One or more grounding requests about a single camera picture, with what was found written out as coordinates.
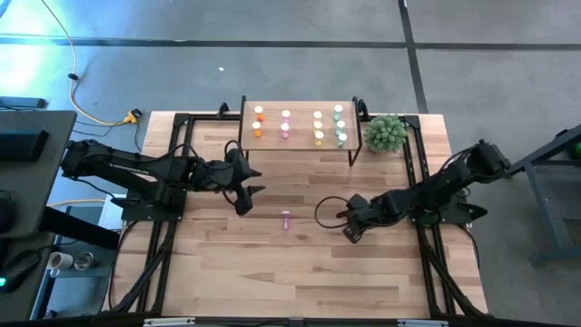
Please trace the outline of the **green succulent in patterned pot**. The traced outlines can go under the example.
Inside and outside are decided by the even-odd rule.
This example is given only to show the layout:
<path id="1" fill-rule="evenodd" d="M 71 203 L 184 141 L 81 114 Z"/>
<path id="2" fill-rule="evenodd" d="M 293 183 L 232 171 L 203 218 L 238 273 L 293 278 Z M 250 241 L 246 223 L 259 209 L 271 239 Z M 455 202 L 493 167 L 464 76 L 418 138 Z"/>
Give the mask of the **green succulent in patterned pot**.
<path id="1" fill-rule="evenodd" d="M 365 128 L 364 137 L 372 152 L 397 152 L 407 141 L 406 125 L 397 115 L 384 114 L 372 119 Z"/>

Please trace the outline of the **grey low desk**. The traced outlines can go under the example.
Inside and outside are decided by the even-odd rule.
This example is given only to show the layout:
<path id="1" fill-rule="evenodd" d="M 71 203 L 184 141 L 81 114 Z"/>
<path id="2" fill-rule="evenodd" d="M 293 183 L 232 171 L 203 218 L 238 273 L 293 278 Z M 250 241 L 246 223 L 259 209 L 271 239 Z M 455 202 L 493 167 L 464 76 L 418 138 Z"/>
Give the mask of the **grey low desk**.
<path id="1" fill-rule="evenodd" d="M 41 261 L 25 281 L 13 292 L 0 293 L 0 323 L 20 322 L 30 319 L 45 267 L 54 246 L 53 233 L 36 233 L 24 238 L 0 242 L 0 269 L 24 250 L 37 251 Z"/>

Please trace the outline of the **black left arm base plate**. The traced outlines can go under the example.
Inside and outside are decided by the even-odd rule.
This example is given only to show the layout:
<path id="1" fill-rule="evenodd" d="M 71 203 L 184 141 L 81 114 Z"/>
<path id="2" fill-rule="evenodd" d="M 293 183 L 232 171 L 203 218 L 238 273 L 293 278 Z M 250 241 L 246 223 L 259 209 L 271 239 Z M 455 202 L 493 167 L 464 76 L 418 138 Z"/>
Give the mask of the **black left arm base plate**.
<path id="1" fill-rule="evenodd" d="M 114 198 L 112 203 L 123 209 L 124 221 L 146 222 L 178 222 L 183 217 L 186 198 L 182 194 L 173 199 L 168 205 L 152 204 L 143 198 L 122 199 Z"/>

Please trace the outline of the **black computer mouse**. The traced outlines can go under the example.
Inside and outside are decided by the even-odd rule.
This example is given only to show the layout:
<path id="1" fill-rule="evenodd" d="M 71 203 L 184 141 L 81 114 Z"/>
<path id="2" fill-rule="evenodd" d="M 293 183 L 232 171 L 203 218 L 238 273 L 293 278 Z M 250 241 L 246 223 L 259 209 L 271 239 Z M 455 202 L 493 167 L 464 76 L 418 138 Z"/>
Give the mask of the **black computer mouse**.
<path id="1" fill-rule="evenodd" d="M 24 250 L 0 269 L 0 293 L 15 291 L 41 261 L 37 251 Z"/>

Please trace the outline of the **dark metal cart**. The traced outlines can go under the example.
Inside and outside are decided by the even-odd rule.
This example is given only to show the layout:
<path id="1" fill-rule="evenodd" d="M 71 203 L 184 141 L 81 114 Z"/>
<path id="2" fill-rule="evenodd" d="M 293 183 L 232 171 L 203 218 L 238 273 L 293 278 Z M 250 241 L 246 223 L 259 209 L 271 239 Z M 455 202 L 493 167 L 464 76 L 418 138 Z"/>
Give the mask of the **dark metal cart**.
<path id="1" fill-rule="evenodd" d="M 567 227 L 581 223 L 581 159 L 557 159 L 558 154 L 581 144 L 581 124 L 558 133 L 549 143 L 513 163 L 507 173 L 524 173 L 535 196 L 550 248 L 530 257 L 534 266 L 581 257 Z"/>

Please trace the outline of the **wooden shelf with black frame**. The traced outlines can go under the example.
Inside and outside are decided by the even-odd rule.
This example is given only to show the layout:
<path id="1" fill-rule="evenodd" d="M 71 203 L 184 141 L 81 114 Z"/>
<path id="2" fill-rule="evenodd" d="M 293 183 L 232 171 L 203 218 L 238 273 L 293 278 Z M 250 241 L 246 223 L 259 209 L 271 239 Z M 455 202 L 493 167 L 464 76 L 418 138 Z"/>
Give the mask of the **wooden shelf with black frame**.
<path id="1" fill-rule="evenodd" d="M 338 136 L 333 120 L 334 106 L 340 104 L 344 110 L 340 120 L 345 122 L 344 134 L 348 136 L 343 148 L 337 146 Z M 348 155 L 349 165 L 355 164 L 363 145 L 361 120 L 367 110 L 365 102 L 358 97 L 350 101 L 250 101 L 241 99 L 238 142 L 246 151 L 339 151 Z M 263 107 L 264 121 L 261 122 L 261 137 L 255 137 L 251 124 L 256 120 L 254 107 Z M 290 136 L 281 137 L 283 124 L 281 112 L 290 111 Z M 322 118 L 315 120 L 313 113 L 321 111 Z M 313 122 L 321 121 L 324 138 L 321 146 L 314 144 Z"/>

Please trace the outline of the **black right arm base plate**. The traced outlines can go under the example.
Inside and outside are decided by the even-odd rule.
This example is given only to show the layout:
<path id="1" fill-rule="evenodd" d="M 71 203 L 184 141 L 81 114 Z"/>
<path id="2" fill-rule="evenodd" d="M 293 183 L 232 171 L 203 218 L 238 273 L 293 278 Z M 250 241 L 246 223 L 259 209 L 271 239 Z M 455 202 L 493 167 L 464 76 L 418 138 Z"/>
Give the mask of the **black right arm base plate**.
<path id="1" fill-rule="evenodd" d="M 470 227 L 473 221 L 488 213 L 486 208 L 468 202 L 470 194 L 471 191 L 465 188 L 453 194 L 450 203 L 444 204 L 438 209 L 414 209 L 409 213 L 409 220 L 428 226 L 448 223 Z"/>

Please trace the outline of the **silver aluminium extrusion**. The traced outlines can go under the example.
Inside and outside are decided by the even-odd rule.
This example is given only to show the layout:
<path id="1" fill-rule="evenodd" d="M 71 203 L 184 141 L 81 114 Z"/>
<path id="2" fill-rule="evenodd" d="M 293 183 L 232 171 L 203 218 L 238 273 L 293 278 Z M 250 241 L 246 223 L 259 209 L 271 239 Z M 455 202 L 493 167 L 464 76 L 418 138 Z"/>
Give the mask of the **silver aluminium extrusion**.
<path id="1" fill-rule="evenodd" d="M 145 319 L 143 327 L 193 327 L 194 317 L 160 317 Z"/>
<path id="2" fill-rule="evenodd" d="M 448 322 L 438 320 L 401 319 L 398 327 L 448 327 Z"/>

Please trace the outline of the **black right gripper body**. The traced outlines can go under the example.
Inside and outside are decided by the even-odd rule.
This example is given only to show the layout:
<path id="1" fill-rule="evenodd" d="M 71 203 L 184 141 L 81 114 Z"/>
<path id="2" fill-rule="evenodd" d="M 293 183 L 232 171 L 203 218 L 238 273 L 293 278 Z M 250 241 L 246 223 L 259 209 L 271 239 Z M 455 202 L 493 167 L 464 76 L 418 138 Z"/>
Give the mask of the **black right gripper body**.
<path id="1" fill-rule="evenodd" d="M 395 218 L 387 216 L 379 204 L 370 203 L 359 194 L 348 200 L 347 210 L 350 210 L 347 221 L 352 225 L 344 226 L 343 234 L 351 243 L 357 243 L 368 229 L 395 224 Z"/>

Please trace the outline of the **white paper cup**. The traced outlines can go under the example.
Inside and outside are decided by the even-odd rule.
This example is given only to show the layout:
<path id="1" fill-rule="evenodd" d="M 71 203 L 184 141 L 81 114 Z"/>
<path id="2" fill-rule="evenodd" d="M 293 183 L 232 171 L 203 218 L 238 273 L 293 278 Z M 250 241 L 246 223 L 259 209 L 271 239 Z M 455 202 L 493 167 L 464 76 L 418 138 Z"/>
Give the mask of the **white paper cup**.
<path id="1" fill-rule="evenodd" d="M 74 263 L 74 257 L 68 253 L 52 252 L 46 268 L 49 270 L 68 270 Z"/>

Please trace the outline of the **black box device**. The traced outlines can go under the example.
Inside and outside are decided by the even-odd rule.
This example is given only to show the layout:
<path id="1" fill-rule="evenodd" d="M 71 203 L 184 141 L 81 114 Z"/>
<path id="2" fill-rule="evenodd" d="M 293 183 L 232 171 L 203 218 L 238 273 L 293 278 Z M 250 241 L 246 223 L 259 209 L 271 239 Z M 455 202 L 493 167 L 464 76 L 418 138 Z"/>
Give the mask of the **black box device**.
<path id="1" fill-rule="evenodd" d="M 0 133 L 0 161 L 37 161 L 49 137 L 45 130 Z"/>

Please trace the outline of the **shiny metal cup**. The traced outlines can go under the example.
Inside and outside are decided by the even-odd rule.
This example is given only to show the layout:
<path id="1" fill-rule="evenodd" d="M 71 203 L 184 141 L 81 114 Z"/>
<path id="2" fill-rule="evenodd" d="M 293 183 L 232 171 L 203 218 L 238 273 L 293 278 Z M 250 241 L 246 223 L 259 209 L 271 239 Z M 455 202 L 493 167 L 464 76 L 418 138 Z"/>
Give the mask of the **shiny metal cup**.
<path id="1" fill-rule="evenodd" d="M 74 268 L 77 271 L 85 271 L 91 269 L 95 264 L 96 260 L 91 252 L 79 253 L 74 258 Z"/>

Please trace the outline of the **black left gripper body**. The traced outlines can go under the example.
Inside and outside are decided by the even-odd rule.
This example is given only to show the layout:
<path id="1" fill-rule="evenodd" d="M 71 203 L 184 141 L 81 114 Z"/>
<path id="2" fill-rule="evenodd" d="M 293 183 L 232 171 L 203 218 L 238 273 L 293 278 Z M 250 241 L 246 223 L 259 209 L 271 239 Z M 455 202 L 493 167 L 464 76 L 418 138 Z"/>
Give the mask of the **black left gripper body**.
<path id="1" fill-rule="evenodd" d="M 238 215 L 248 213 L 253 206 L 251 199 L 251 188 L 243 186 L 242 182 L 251 177 L 250 166 L 238 148 L 226 149 L 224 152 L 224 162 L 227 168 L 220 173 L 222 184 L 219 184 L 216 193 L 222 193 L 227 197 L 227 192 L 234 192 L 236 199 L 228 200 Z"/>

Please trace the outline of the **dark grey flat device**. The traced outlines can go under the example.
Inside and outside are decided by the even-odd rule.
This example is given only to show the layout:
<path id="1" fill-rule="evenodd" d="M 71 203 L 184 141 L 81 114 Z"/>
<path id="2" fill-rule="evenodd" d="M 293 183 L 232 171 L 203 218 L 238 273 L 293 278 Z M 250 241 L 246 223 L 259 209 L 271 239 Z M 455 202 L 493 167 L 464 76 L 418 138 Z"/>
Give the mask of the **dark grey flat device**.
<path id="1" fill-rule="evenodd" d="M 44 109 L 47 102 L 43 98 L 0 96 L 0 107 L 15 109 Z"/>

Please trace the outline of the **black beam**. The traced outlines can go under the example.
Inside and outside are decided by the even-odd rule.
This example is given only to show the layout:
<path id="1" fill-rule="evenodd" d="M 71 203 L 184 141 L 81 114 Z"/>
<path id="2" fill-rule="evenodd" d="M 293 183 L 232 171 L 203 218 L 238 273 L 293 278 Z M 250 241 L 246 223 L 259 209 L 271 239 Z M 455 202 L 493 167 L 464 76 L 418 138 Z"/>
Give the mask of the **black beam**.
<path id="1" fill-rule="evenodd" d="M 120 235 L 112 230 L 88 223 L 51 207 L 44 208 L 38 231 L 55 233 L 109 250 L 116 250 L 120 240 Z"/>

